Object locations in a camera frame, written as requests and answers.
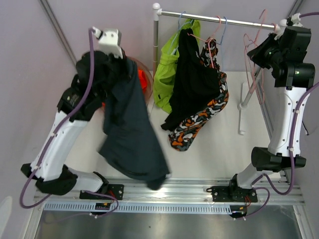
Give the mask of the pink hanger with navy shorts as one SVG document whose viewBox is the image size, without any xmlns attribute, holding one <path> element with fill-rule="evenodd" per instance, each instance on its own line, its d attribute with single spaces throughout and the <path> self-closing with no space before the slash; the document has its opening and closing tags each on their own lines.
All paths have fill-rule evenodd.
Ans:
<svg viewBox="0 0 319 239">
<path fill-rule="evenodd" d="M 244 63 L 245 63 L 245 71 L 246 71 L 246 78 L 247 78 L 247 84 L 249 87 L 249 93 L 253 93 L 256 86 L 256 80 L 255 80 L 255 66 L 251 65 L 251 60 L 248 59 L 247 53 L 250 48 L 256 48 L 258 46 L 257 41 L 259 38 L 260 31 L 262 29 L 262 25 L 264 24 L 266 17 L 267 17 L 267 10 L 264 9 L 260 16 L 259 16 L 259 26 L 258 31 L 255 35 L 255 37 L 251 38 L 247 33 L 243 36 L 243 42 L 244 42 Z"/>
</svg>

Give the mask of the orange shorts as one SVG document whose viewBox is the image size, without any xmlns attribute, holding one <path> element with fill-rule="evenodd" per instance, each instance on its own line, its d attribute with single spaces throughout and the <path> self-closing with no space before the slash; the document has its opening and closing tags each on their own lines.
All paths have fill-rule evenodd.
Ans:
<svg viewBox="0 0 319 239">
<path fill-rule="evenodd" d="M 140 67 L 138 67 L 138 76 L 139 76 L 140 85 L 141 85 L 143 95 L 146 96 L 146 90 L 147 90 L 148 83 L 147 83 L 145 72 Z"/>
</svg>

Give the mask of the dark navy shorts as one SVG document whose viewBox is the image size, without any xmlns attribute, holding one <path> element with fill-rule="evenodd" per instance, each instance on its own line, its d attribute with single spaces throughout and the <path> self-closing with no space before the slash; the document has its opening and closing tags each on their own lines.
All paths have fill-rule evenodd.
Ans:
<svg viewBox="0 0 319 239">
<path fill-rule="evenodd" d="M 103 123 L 107 137 L 99 154 L 125 176 L 159 190 L 170 169 L 149 120 L 137 65 L 127 58 L 116 60 L 114 66 L 122 68 L 107 93 Z"/>
</svg>

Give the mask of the pink hanger of orange shorts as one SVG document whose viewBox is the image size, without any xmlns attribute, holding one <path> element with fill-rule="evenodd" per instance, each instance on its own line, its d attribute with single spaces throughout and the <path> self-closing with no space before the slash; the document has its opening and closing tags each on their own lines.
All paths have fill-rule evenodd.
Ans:
<svg viewBox="0 0 319 239">
<path fill-rule="evenodd" d="M 254 92 L 256 92 L 257 99 L 259 101 L 259 104 L 262 105 L 265 102 L 265 93 L 263 89 L 263 81 L 264 81 L 264 72 L 260 68 L 257 68 L 255 63 L 252 63 L 251 60 L 251 65 L 255 66 L 255 80 L 256 80 L 256 86 Z"/>
</svg>

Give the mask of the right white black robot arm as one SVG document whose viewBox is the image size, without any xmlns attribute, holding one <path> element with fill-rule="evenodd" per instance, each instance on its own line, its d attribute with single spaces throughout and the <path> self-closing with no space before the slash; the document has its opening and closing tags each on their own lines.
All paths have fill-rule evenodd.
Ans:
<svg viewBox="0 0 319 239">
<path fill-rule="evenodd" d="M 234 176 L 236 184 L 228 187 L 228 197 L 239 201 L 262 177 L 290 169 L 304 167 L 301 156 L 300 134 L 303 114 L 309 94 L 315 89 L 315 66 L 305 63 L 311 30 L 300 26 L 288 26 L 281 36 L 269 34 L 247 56 L 261 68 L 271 69 L 278 93 L 279 112 L 268 147 L 254 147 L 251 163 Z"/>
</svg>

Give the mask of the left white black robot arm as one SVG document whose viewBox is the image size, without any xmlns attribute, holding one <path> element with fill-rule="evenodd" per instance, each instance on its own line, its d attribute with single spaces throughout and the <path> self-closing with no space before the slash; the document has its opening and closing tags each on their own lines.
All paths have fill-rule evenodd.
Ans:
<svg viewBox="0 0 319 239">
<path fill-rule="evenodd" d="M 23 164 L 22 173 L 34 181 L 36 189 L 47 195 L 66 195 L 71 191 L 90 191 L 97 199 L 108 194 L 108 181 L 98 172 L 83 172 L 65 164 L 75 141 L 96 110 L 103 106 L 113 83 L 127 75 L 127 57 L 95 51 L 82 55 L 77 72 L 57 105 L 50 133 L 39 155 Z"/>
</svg>

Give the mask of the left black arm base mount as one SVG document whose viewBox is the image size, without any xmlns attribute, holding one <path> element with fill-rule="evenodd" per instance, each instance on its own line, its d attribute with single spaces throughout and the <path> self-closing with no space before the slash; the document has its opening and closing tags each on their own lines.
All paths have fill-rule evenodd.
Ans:
<svg viewBox="0 0 319 239">
<path fill-rule="evenodd" d="M 86 191 L 81 191 L 79 198 L 88 200 L 110 200 L 110 197 L 122 200 L 124 195 L 123 184 L 108 184 L 103 185 L 97 192 L 91 194 Z"/>
</svg>

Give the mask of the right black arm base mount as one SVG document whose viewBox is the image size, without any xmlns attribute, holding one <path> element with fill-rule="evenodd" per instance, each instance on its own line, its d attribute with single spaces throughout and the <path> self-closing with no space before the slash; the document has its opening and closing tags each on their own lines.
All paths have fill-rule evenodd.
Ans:
<svg viewBox="0 0 319 239">
<path fill-rule="evenodd" d="M 257 203 L 257 193 L 253 188 L 244 189 L 238 186 L 237 174 L 229 181 L 227 186 L 212 186 L 206 189 L 212 195 L 214 202 Z"/>
</svg>

